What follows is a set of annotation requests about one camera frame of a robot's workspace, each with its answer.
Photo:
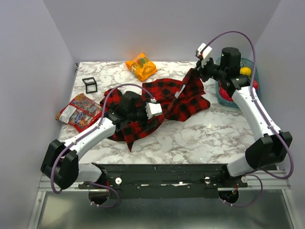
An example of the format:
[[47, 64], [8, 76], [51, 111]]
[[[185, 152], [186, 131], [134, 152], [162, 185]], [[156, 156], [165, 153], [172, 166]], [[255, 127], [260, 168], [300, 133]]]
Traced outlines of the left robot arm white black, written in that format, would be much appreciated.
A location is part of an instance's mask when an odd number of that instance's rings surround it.
[[100, 119], [75, 137], [63, 142], [55, 139], [47, 149], [41, 172], [64, 190], [75, 182], [89, 182], [94, 188], [102, 188], [106, 177], [102, 168], [94, 163], [82, 164], [80, 159], [102, 140], [114, 135], [132, 122], [146, 124], [153, 117], [151, 105], [156, 99], [150, 96], [142, 100], [137, 93], [127, 91], [118, 104], [103, 109]]

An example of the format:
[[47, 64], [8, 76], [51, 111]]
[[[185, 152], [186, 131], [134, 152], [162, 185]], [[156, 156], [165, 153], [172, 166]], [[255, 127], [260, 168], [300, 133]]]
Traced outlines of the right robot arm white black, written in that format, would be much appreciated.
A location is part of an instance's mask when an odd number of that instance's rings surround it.
[[216, 80], [243, 112], [254, 136], [254, 143], [244, 156], [227, 164], [227, 171], [219, 175], [220, 183], [230, 187], [236, 177], [280, 163], [286, 156], [285, 146], [290, 146], [292, 136], [283, 132], [268, 115], [256, 91], [250, 86], [250, 77], [240, 73], [241, 53], [237, 48], [222, 49], [220, 64], [211, 58], [212, 48], [202, 43], [196, 50], [199, 61], [196, 69], [203, 81]]

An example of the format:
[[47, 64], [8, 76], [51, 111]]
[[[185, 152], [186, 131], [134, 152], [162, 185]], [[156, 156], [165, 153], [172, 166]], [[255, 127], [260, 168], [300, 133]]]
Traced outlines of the red black plaid shirt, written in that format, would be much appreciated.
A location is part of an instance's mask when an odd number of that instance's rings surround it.
[[189, 69], [181, 81], [163, 78], [143, 83], [142, 88], [146, 91], [142, 91], [141, 100], [137, 105], [142, 105], [152, 95], [161, 104], [163, 114], [148, 121], [156, 121], [156, 127], [150, 130], [144, 131], [138, 122], [133, 122], [109, 137], [116, 142], [125, 142], [130, 151], [135, 141], [152, 134], [165, 120], [184, 122], [192, 115], [210, 107], [210, 102], [203, 98], [204, 86], [194, 68]]

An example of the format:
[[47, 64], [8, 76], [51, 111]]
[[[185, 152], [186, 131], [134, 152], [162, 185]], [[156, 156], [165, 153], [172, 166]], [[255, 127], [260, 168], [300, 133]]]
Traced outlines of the black square frame brooch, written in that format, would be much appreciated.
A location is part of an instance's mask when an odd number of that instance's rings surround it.
[[86, 94], [92, 94], [98, 92], [97, 82], [94, 77], [82, 78], [85, 84]]

